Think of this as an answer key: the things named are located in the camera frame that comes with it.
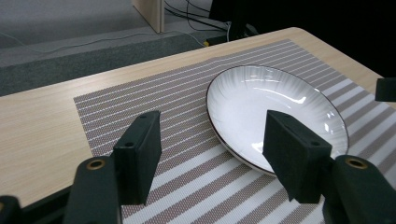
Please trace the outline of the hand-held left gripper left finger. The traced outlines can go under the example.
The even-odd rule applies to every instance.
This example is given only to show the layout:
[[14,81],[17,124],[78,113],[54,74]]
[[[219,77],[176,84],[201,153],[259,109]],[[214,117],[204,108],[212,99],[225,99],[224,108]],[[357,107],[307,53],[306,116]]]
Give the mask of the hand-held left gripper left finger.
[[113,147],[122,205],[147,202],[162,155],[160,111],[139,115]]

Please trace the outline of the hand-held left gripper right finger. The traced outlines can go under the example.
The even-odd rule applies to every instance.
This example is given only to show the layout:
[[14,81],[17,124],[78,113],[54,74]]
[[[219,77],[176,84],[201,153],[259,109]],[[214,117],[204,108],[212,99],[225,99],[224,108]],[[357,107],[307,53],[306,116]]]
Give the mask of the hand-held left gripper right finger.
[[331,151],[331,144],[292,115],[267,111],[262,155],[271,165],[290,201],[319,201],[319,173],[329,163]]

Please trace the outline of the white plate with dark rim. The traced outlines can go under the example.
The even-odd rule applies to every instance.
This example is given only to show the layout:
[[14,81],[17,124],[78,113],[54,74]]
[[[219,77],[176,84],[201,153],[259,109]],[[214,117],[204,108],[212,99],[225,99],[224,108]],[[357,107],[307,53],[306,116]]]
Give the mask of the white plate with dark rim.
[[226,149],[267,175],[274,173],[262,155],[269,110],[293,116],[330,143],[332,158],[348,152],[347,127],[330,100],[303,79],[276,68],[243,65],[219,73],[207,88],[206,109]]

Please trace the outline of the striped woven placemat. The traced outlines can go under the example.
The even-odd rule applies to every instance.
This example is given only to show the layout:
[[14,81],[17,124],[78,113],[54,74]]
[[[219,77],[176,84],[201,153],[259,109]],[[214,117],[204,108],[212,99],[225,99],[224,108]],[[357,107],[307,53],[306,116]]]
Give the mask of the striped woven placemat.
[[205,92],[219,72],[268,65],[322,91],[345,119],[350,152],[396,188],[396,110],[290,40],[143,78],[76,98],[95,156],[106,156],[134,119],[161,113],[163,153],[148,201],[125,206],[124,224],[323,224],[321,204],[289,201],[272,176],[235,158],[215,136]]

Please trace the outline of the black curtain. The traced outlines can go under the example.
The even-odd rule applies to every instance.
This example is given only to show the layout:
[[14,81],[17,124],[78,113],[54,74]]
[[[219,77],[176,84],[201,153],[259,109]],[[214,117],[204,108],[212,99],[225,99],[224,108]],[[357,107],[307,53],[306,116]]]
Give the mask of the black curtain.
[[209,17],[264,34],[297,27],[396,77],[396,0],[212,0]]

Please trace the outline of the hazard-taped black stand base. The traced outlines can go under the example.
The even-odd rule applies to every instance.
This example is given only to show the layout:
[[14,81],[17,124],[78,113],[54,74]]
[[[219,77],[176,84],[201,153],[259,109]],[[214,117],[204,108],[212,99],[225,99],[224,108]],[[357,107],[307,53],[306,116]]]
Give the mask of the hazard-taped black stand base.
[[230,24],[227,29],[226,35],[210,37],[204,42],[204,45],[206,47],[211,47],[218,44],[228,43],[231,41],[251,37],[258,34],[259,32],[257,31],[257,29],[250,24],[247,24],[243,28],[237,28],[236,26]]

